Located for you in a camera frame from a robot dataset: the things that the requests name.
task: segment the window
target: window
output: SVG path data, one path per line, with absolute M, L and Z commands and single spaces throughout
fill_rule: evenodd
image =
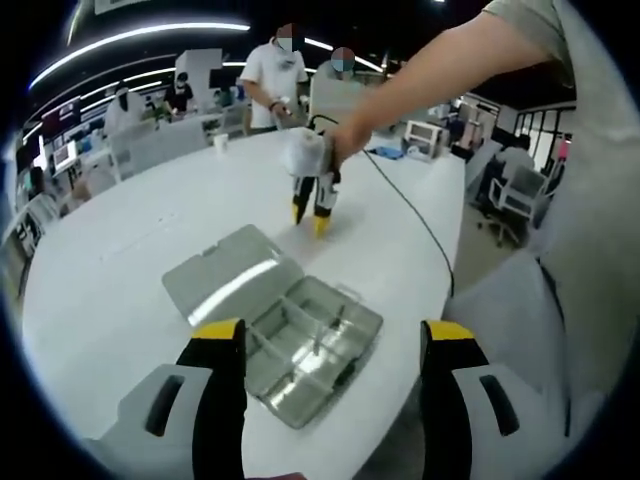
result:
M 536 112 L 533 115 L 533 121 L 531 122 L 531 130 L 529 136 L 531 137 L 531 146 L 529 147 L 529 155 L 535 158 L 536 148 L 538 147 L 538 139 L 540 138 L 540 127 L 542 126 L 543 112 Z
M 560 113 L 560 125 L 558 131 L 563 133 L 573 133 L 573 122 L 575 110 L 565 110 Z
M 547 110 L 544 115 L 542 130 L 553 133 L 556 129 L 556 118 L 558 118 L 557 110 Z
M 531 122 L 533 121 L 533 114 L 527 113 L 524 116 L 524 124 L 522 125 L 522 133 L 525 135 L 529 135 L 531 131 Z
M 520 133 L 522 133 L 522 125 L 524 124 L 524 115 L 520 114 L 518 115 L 518 120 L 516 120 L 516 136 L 520 135 Z
M 533 157 L 535 169 L 541 171 L 547 164 L 549 153 L 551 152 L 551 144 L 553 143 L 553 133 L 540 132 L 540 140 L 538 148 Z

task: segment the gray sleeve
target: gray sleeve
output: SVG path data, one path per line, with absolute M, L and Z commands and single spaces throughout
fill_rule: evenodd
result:
M 484 9 L 560 60 L 571 72 L 571 57 L 554 0 L 493 0 Z

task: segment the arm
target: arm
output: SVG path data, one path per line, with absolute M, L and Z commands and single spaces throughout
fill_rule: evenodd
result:
M 421 107 L 462 95 L 485 80 L 550 60 L 511 25 L 481 13 L 447 30 L 362 102 L 352 120 L 373 130 Z
M 249 96 L 263 107 L 269 108 L 273 103 L 273 100 L 271 100 L 271 97 L 267 92 L 265 92 L 256 82 L 251 80 L 242 80 L 242 86 Z
M 193 89 L 189 84 L 186 85 L 186 94 L 187 94 L 187 110 L 188 111 L 197 110 L 198 103 L 196 102 L 196 99 L 193 96 Z
M 263 107 L 269 108 L 273 103 L 273 99 L 260 86 L 260 77 L 260 51 L 255 49 L 247 58 L 247 64 L 240 74 L 240 80 L 242 80 L 242 86 L 253 100 Z
M 173 98 L 173 87 L 170 86 L 167 88 L 167 91 L 164 93 L 164 106 L 166 107 L 168 112 L 173 112 L 173 107 L 171 106 L 171 99 Z

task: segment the clear plastic box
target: clear plastic box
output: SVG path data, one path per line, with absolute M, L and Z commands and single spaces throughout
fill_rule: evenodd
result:
M 348 388 L 382 326 L 357 293 L 304 276 L 253 225 L 162 281 L 194 327 L 246 321 L 247 391 L 296 429 Z

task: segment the white chair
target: white chair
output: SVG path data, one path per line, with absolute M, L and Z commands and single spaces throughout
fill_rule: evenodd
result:
M 220 127 L 216 130 L 216 134 L 227 133 L 229 136 L 243 134 L 245 109 L 246 106 L 242 103 L 223 108 Z
M 126 180 L 133 175 L 134 168 L 131 165 L 130 152 L 131 144 L 153 133 L 156 130 L 156 127 L 156 121 L 154 119 L 149 119 L 109 136 L 111 155 L 116 164 L 116 168 L 120 172 L 122 180 Z
M 547 177 L 541 173 L 518 166 L 513 177 L 508 179 L 505 185 L 501 185 L 495 178 L 491 181 L 489 200 L 500 212 L 520 217 L 528 224 L 533 219 L 538 198 L 546 185 L 546 181 Z M 502 246 L 505 233 L 516 245 L 520 244 L 521 239 L 505 219 L 492 214 L 489 214 L 488 217 L 488 225 L 498 227 L 498 247 Z M 484 223 L 478 224 L 479 228 L 482 228 L 482 226 L 484 226 Z

